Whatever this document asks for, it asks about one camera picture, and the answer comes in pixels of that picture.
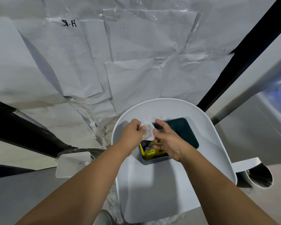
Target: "white plastic container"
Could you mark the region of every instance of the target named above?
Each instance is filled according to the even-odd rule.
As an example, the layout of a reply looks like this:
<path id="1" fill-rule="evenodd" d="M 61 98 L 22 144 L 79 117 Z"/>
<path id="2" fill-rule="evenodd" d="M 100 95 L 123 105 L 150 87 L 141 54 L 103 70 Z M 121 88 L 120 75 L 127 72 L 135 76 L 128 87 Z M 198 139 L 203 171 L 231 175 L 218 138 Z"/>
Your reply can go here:
<path id="1" fill-rule="evenodd" d="M 227 152 L 208 116 L 197 106 L 179 99 L 160 98 L 142 102 L 127 110 L 117 121 L 111 143 L 118 141 L 123 128 L 134 118 L 154 122 L 186 118 L 198 151 L 236 184 L 237 178 Z M 116 178 L 122 217 L 141 223 L 173 216 L 200 206 L 181 163 L 170 159 L 143 165 L 136 148 L 125 159 Z"/>
<path id="2" fill-rule="evenodd" d="M 55 176 L 57 178 L 71 178 L 93 160 L 94 157 L 89 151 L 63 154 L 58 159 Z"/>

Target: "gray floor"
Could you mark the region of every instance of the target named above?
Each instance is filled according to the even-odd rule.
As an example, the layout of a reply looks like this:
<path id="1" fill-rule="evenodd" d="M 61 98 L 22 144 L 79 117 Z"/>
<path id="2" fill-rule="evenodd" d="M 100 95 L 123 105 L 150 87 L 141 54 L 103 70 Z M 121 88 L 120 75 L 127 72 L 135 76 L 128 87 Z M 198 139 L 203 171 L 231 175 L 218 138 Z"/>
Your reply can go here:
<path id="1" fill-rule="evenodd" d="M 262 209 L 281 225 L 281 164 L 269 166 L 273 173 L 274 184 L 270 189 L 242 189 Z M 13 225 L 25 213 L 48 196 L 66 179 L 55 177 L 56 168 L 32 173 L 0 178 L 0 225 Z M 107 209 L 118 224 L 124 221 L 120 217 L 116 187 L 113 185 L 104 209 Z M 146 225 L 196 224 L 206 225 L 201 208 L 171 218 L 152 221 Z"/>

